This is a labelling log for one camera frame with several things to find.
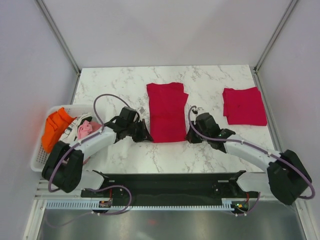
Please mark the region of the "red t-shirt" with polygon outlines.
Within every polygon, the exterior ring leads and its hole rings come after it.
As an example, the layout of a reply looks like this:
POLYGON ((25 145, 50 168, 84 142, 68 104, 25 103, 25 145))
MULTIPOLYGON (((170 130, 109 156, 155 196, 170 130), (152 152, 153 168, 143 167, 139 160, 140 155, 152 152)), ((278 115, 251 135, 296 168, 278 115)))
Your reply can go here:
POLYGON ((223 116, 229 125, 266 126, 267 116, 261 92, 257 87, 248 89, 225 88, 223 116))
POLYGON ((146 85, 149 97, 150 135, 155 143, 185 141, 185 105, 188 94, 178 82, 146 85))

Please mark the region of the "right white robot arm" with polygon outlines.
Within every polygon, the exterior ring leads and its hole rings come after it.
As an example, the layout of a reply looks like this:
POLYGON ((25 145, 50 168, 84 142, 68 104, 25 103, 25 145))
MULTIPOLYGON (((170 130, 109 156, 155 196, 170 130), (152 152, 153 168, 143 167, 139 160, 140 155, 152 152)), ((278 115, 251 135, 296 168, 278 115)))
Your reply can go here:
POLYGON ((239 172, 229 184, 233 196, 259 192, 273 195, 285 205, 315 197, 312 179, 294 151, 279 152, 256 145, 230 129, 220 128, 212 115, 196 106, 189 109, 187 118, 189 143, 207 142, 213 149, 241 158, 262 171, 239 172))

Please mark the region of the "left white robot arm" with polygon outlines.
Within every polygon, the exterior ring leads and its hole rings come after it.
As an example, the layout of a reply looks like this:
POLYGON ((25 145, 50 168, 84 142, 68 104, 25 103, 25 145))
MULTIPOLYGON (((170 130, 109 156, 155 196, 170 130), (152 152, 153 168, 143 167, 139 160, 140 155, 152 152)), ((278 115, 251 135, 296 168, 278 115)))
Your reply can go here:
POLYGON ((72 143, 58 141, 41 173, 48 180, 48 191, 72 192, 81 181, 84 161, 126 137, 131 137, 135 143, 154 141, 145 120, 140 119, 136 110, 127 106, 122 108, 118 116, 88 136, 72 143))

